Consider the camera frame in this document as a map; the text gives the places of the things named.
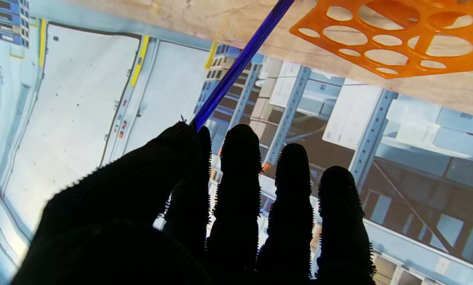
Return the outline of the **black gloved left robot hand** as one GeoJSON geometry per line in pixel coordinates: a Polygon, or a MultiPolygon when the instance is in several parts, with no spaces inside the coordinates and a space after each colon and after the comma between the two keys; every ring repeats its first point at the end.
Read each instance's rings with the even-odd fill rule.
{"type": "Polygon", "coordinates": [[[311,279],[308,155],[282,149],[268,237],[258,247],[259,140],[226,134],[209,223],[211,139],[184,122],[55,194],[12,285],[373,285],[376,267],[352,173],[318,185],[321,254],[311,279]]]}

